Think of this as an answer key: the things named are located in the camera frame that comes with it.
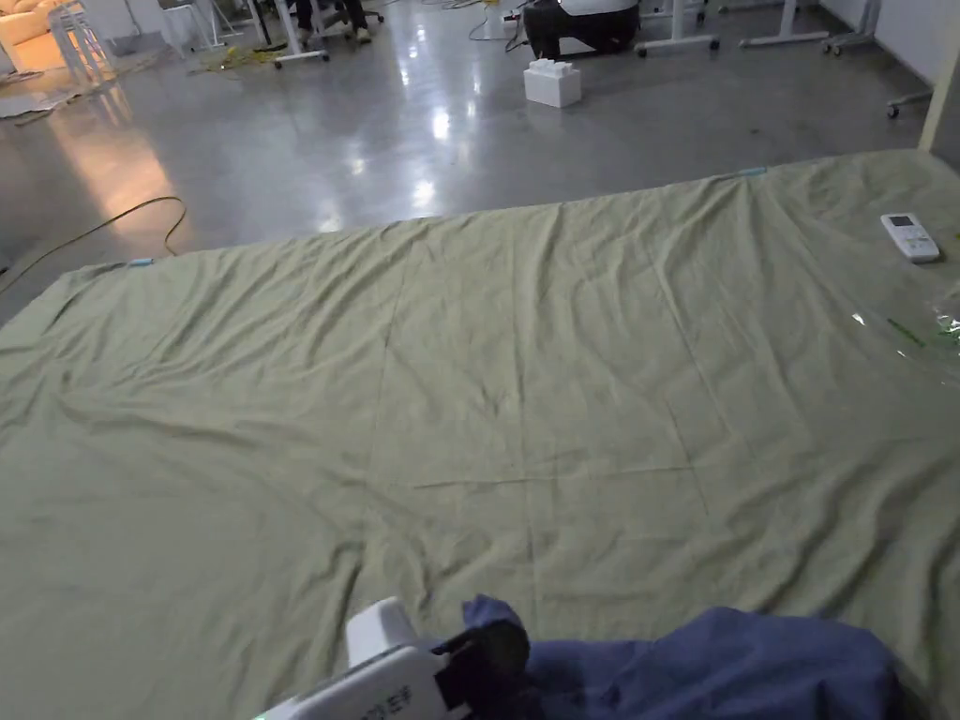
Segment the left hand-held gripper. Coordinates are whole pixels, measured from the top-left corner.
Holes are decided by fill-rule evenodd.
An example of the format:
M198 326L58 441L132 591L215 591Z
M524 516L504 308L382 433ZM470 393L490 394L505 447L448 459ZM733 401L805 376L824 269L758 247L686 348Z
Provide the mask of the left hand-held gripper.
M510 621L466 631L470 698L509 698L524 687L526 632ZM283 699L259 719L468 719L449 650L417 636L401 601L387 597L346 624L348 669Z

